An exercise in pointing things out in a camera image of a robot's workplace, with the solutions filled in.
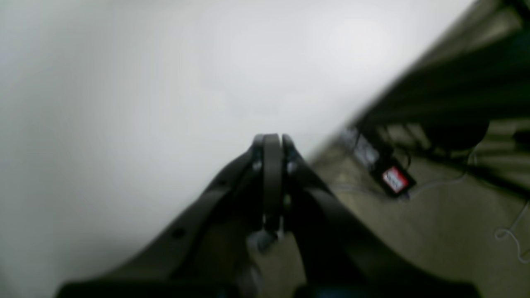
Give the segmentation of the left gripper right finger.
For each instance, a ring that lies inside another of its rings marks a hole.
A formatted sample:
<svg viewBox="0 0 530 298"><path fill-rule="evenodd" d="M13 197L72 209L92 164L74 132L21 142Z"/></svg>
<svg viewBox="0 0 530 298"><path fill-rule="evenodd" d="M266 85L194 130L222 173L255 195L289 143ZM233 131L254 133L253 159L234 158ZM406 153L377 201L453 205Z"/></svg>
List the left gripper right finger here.
<svg viewBox="0 0 530 298"><path fill-rule="evenodd" d="M306 284L295 298L479 298L475 286L441 279L407 262L360 221L282 136L286 221L302 257Z"/></svg>

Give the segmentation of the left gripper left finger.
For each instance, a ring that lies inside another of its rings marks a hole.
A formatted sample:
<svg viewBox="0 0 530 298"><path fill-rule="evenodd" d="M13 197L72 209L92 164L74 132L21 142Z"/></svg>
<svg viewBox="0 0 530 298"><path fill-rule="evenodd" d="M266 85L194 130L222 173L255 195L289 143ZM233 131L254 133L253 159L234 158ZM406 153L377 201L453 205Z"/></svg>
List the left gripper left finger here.
<svg viewBox="0 0 530 298"><path fill-rule="evenodd" d="M257 135L197 200L140 253L93 280L67 283L58 298L240 298L259 273L248 245L283 232L283 149Z"/></svg>

